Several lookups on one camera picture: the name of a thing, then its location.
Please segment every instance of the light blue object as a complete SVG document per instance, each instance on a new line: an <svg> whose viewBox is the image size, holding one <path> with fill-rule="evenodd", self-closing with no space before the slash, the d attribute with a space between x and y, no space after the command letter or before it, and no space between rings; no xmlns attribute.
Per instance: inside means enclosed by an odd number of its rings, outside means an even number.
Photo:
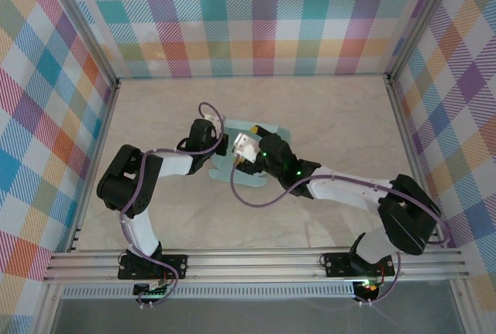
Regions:
<svg viewBox="0 0 496 334"><path fill-rule="evenodd" d="M245 133L248 136L256 139L257 141L260 141L261 138L257 134L254 134L250 131L250 129L255 125L261 126L271 133L278 134L282 138L282 140L288 142L288 144L291 144L291 134L288 130L283 129L280 126L268 125L266 123L227 119L226 121L224 121L224 133L229 135L227 154L225 156L219 156L218 154L213 155L212 162L217 168L210 169L208 171L208 175L210 175L212 179L229 182L231 177L231 170L233 169L234 164L234 139L238 136L239 133ZM247 185L249 187L263 187L267 183L267 176L268 174L266 172L248 175L237 170L234 174L234 183Z"/></svg>

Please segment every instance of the enclosure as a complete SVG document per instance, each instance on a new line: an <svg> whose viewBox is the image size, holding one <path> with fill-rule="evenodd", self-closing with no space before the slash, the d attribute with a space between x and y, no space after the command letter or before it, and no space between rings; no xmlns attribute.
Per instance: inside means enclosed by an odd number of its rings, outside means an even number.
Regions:
<svg viewBox="0 0 496 334"><path fill-rule="evenodd" d="M496 0L0 0L0 13L0 332L494 331ZM141 311L97 184L125 144L175 148L201 102L287 130L298 158L336 172L412 176L449 230L430 241L450 243L402 253L401 270L394 257L391 294L359 304L357 279L321 259L381 218L295 196L247 207L216 155L157 182L153 232L188 262ZM235 188L257 204L284 190Z"/></svg>

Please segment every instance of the cable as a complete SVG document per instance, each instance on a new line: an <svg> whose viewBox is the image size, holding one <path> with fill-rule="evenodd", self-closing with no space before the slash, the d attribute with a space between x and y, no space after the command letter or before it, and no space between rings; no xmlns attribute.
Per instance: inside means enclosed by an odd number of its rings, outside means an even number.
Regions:
<svg viewBox="0 0 496 334"><path fill-rule="evenodd" d="M149 262L152 262L152 263L158 264L159 266L162 266L164 268L167 268L168 270L170 270L174 274L174 285L173 285L173 287L161 299L159 299L158 301L156 301L156 302L153 303L153 305L155 305L155 306L162 304L174 292L174 290L177 287L177 282L179 281L179 273L171 265L166 264L164 262L160 262L159 260L155 260L153 258L150 258L145 253L143 253L140 249L138 249L137 247L135 247L133 245L133 240L131 238L131 235L128 233L128 230L125 227L125 224L126 224L126 213L131 208L131 206L133 206L134 201L136 201L136 199L138 197L138 194L141 191L141 187L143 186L143 179L144 179L144 176L145 176L145 163L146 163L147 157L150 154L153 154L153 153L177 153L177 154L187 154L189 156L198 156L198 155L201 155L201 154L210 153L210 152L214 151L215 149L217 149L217 147L222 142L222 139L224 137L224 118L221 116L221 114L219 113L219 111L217 110L217 108L215 108L212 104L210 104L208 102L201 102L198 105L198 111L199 111L201 117L205 117L205 115L202 112L202 107L204 105L208 106L212 111L214 111L214 113L217 115L217 118L220 121L220 134L219 134L219 138L217 139L217 141L215 142L215 144L213 146L211 146L210 148L208 148L207 150L201 150L199 152L184 152L184 151L177 150L177 149L176 150L172 150L170 148L159 148L159 149L156 149L156 150L148 150L148 151L146 151L143 154L143 157L141 159L141 166L139 168L138 184L136 186L136 190L134 191L133 195L131 196L131 198L128 201L128 203L126 204L126 206L124 206L122 208L122 210L120 211L120 213L119 213L119 220L120 220L120 223L121 223L122 233L124 233L124 238L126 239L126 241L128 242L128 244L134 249L134 251L136 252L136 254L138 254L143 259L148 260ZM141 308L144 307L144 303L141 300L141 294L138 295L138 302L139 302Z"/></svg>
<svg viewBox="0 0 496 334"><path fill-rule="evenodd" d="M429 214L431 218L433 218L438 224L441 225L441 228L443 229L443 233L445 235L445 238L443 240L440 240L437 244L439 245L446 245L449 241L451 241L451 232L450 229L448 228L446 222L442 220L433 210L422 204L419 200L416 198L413 198L412 196L409 196L403 192L400 192L396 189L393 188L388 188L384 187L382 185L377 185L374 183L370 183L368 181L362 181L360 179L355 179L354 177L345 177L343 175L328 175L328 174L320 174L320 175L311 175L309 177L304 177L294 183L292 186L290 186L286 191L281 193L277 198L275 198L272 201L266 202L264 204L253 204L251 202L246 201L244 198L242 198L239 193L236 190L236 187L234 185L234 174L236 172L236 166L239 163L239 156L236 156L236 160L234 162L234 165L232 166L231 170L231 177L229 180L229 184L231 186L231 191L234 194L234 196L240 201L242 204L245 206L249 206L251 208L266 208L269 206L274 205L275 203L279 202L282 198L285 196L289 195L290 192L292 192L297 186L300 184L306 183L308 181L313 181L315 179L330 179L332 181L337 180L337 181L347 181L350 183L358 184L358 185L363 185L364 187L369 187L369 188L374 188L374 190L378 191L386 191L388 193L391 193L392 195L396 195L398 197L403 198L404 200L411 202L413 205L421 208L424 212Z"/></svg>

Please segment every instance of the marble-patterned surface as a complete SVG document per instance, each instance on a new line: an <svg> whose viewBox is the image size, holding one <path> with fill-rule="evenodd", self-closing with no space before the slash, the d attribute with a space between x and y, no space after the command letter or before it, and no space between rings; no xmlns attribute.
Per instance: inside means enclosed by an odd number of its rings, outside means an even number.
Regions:
<svg viewBox="0 0 496 334"><path fill-rule="evenodd" d="M394 178L408 161L381 77L247 77L124 81L105 142L97 180L120 146L173 147L188 135L197 105L209 101L231 119L267 122L291 131L293 152L349 174ZM287 196L270 208L240 204L229 184L203 170L157 183L150 218L167 248L350 246L379 219L334 201ZM269 201L281 186L239 188ZM122 249L117 214L95 188L79 250Z"/></svg>

